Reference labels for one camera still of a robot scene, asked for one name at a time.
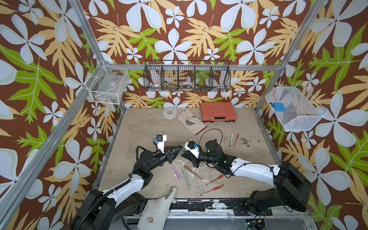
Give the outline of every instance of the black wire basket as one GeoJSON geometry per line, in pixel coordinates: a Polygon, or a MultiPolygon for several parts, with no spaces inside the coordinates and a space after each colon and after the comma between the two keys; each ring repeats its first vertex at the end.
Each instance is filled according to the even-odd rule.
{"type": "Polygon", "coordinates": [[[230,61],[216,63],[191,60],[189,64],[164,64],[163,61],[146,60],[144,88],[146,91],[227,92],[231,81],[230,61]]]}

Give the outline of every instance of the concrete floor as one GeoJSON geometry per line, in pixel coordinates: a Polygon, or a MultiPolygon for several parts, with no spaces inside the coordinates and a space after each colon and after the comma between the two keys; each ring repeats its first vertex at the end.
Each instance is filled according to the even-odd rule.
{"type": "MultiPolygon", "coordinates": [[[[135,148],[137,145],[153,151],[153,138],[157,134],[167,135],[165,145],[182,145],[193,139],[198,143],[203,132],[197,136],[193,135],[176,118],[166,119],[162,115],[162,109],[128,109],[118,131],[113,150],[103,174],[99,190],[104,190],[115,186],[128,177],[132,172],[135,163],[135,148]]],[[[194,115],[201,119],[200,109],[191,109],[194,115]]],[[[260,162],[264,164],[274,164],[274,160],[269,153],[262,133],[251,109],[236,109],[238,120],[235,122],[214,122],[206,123],[208,129],[218,128],[224,137],[222,148],[224,153],[237,156],[243,160],[260,162]],[[231,133],[234,132],[233,143],[237,133],[240,133],[235,148],[229,147],[231,133]]],[[[207,132],[202,140],[201,146],[204,149],[205,143],[209,140],[221,140],[221,133],[217,130],[207,132]]],[[[192,163],[178,155],[173,162],[178,172],[183,176],[182,166],[185,164],[194,170],[203,180],[199,180],[191,173],[187,172],[191,190],[188,190],[185,179],[179,180],[168,163],[162,167],[152,170],[154,174],[151,182],[139,193],[146,198],[160,198],[165,196],[172,186],[177,188],[176,198],[199,198],[200,194],[212,189],[215,186],[224,184],[224,187],[212,191],[202,198],[234,198],[249,197],[254,190],[266,190],[272,188],[264,182],[247,177],[221,178],[218,181],[206,186],[206,183],[215,179],[219,175],[215,169],[207,167],[201,163],[200,167],[194,168],[192,163]]]]}

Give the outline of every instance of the work glove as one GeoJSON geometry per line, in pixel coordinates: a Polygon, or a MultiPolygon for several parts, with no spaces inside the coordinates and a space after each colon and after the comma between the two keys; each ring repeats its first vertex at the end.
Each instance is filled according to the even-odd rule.
{"type": "Polygon", "coordinates": [[[189,109],[183,110],[179,116],[178,120],[187,128],[189,131],[191,131],[194,135],[197,135],[202,130],[207,128],[207,126],[199,120],[196,116],[193,115],[192,112],[190,112],[189,109]]]}

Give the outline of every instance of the wooden pencil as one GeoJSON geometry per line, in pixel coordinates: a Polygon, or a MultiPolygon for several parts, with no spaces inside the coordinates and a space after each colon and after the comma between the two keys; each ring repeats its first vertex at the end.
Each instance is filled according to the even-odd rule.
{"type": "Polygon", "coordinates": [[[188,170],[189,172],[193,173],[196,177],[198,177],[200,180],[202,179],[202,177],[198,176],[198,174],[196,174],[195,172],[193,172],[188,166],[184,165],[184,168],[186,170],[188,170]]]}

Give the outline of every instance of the white tape roll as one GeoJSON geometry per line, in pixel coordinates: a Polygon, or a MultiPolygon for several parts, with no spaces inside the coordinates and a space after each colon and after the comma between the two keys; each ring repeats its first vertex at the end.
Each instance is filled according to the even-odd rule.
{"type": "Polygon", "coordinates": [[[162,114],[167,119],[173,119],[176,117],[176,114],[178,114],[178,112],[175,108],[166,108],[163,110],[162,114]]]}

